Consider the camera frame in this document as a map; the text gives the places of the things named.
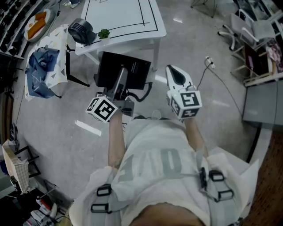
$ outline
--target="small potted plant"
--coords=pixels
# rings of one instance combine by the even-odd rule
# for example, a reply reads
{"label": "small potted plant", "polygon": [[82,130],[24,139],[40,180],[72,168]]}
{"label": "small potted plant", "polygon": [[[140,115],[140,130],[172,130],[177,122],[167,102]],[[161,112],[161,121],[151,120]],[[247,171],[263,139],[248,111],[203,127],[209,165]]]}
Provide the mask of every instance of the small potted plant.
{"label": "small potted plant", "polygon": [[109,34],[110,34],[110,31],[108,29],[101,29],[101,31],[98,32],[97,35],[103,44],[107,44],[110,40]]}

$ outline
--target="patterned tablecloth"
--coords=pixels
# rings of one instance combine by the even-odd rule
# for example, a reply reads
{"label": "patterned tablecloth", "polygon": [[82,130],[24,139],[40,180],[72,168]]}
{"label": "patterned tablecloth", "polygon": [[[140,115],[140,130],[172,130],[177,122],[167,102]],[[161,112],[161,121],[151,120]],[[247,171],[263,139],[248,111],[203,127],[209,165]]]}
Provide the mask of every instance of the patterned tablecloth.
{"label": "patterned tablecloth", "polygon": [[[29,58],[35,50],[45,46],[47,46],[48,48],[60,50],[54,71],[48,72],[44,81],[48,88],[52,88],[59,83],[68,82],[67,74],[66,74],[66,50],[67,50],[66,45],[67,45],[68,27],[69,27],[68,24],[63,24],[60,27],[56,28],[54,31],[50,33],[49,36],[45,36],[40,41],[39,44],[35,45],[28,54],[27,67],[29,66],[28,65]],[[35,98],[34,96],[29,95],[28,86],[27,86],[27,75],[25,78],[25,98],[28,101]]]}

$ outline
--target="green succulent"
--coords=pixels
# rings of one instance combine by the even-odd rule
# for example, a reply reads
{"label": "green succulent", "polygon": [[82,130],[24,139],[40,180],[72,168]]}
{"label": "green succulent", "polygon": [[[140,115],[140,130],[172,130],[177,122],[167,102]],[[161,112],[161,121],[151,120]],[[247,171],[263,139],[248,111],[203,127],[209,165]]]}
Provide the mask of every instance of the green succulent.
{"label": "green succulent", "polygon": [[110,34],[110,31],[108,29],[101,29],[100,32],[98,32],[98,37],[100,39],[108,38]]}

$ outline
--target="gray floor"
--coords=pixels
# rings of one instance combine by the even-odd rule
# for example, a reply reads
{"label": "gray floor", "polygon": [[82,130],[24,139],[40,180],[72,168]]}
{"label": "gray floor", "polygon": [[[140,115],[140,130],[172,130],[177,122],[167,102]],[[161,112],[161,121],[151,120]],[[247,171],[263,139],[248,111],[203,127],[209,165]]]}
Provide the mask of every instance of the gray floor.
{"label": "gray floor", "polygon": [[[205,7],[198,8],[204,13],[192,9],[190,0],[157,0],[157,3],[167,36],[161,41],[158,70],[150,77],[165,77],[165,66],[173,64],[187,71],[193,82],[198,84],[205,69],[204,59],[210,56],[216,65],[215,72],[223,79],[242,111],[246,89],[229,73],[239,62],[231,56],[229,40],[217,35],[225,16],[237,10],[234,3],[220,5],[214,19],[205,13]],[[84,1],[75,9],[61,6],[61,14],[52,30],[79,18],[83,5]],[[68,42],[74,46],[71,38]],[[151,50],[130,55],[149,61],[153,57]],[[42,176],[55,183],[71,199],[83,191],[91,172],[107,165],[108,124],[98,122],[85,113],[87,105],[99,90],[93,80],[97,69],[97,65],[88,58],[72,53],[71,73],[90,83],[90,88],[68,82],[54,88],[54,91],[63,95],[62,99],[35,98],[28,102],[23,98],[17,122],[21,146],[30,145],[40,156],[38,165]],[[21,103],[25,75],[19,73],[18,76],[19,80],[15,84],[14,122]],[[246,159],[255,129],[241,121],[227,89],[210,71],[206,71],[199,89],[203,108],[196,120],[207,147],[212,149],[219,146]],[[136,104],[135,112],[149,117],[154,109],[159,109],[164,117],[173,118],[166,102],[166,92],[166,84],[154,80],[150,95],[144,102]],[[136,93],[142,96],[145,92]],[[76,120],[101,130],[101,137],[75,125]]]}

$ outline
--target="office chair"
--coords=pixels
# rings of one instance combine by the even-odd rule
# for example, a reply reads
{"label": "office chair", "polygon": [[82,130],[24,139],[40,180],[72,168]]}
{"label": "office chair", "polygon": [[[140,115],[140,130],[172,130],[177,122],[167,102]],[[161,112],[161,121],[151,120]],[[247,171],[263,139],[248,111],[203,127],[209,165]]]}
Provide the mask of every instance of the office chair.
{"label": "office chair", "polygon": [[231,14],[229,17],[229,25],[224,24],[229,32],[219,31],[220,36],[230,36],[232,45],[230,50],[235,49],[236,41],[247,43],[253,49],[258,49],[269,40],[275,39],[275,32],[271,23],[267,20],[254,21],[244,10],[240,9],[238,14]]}

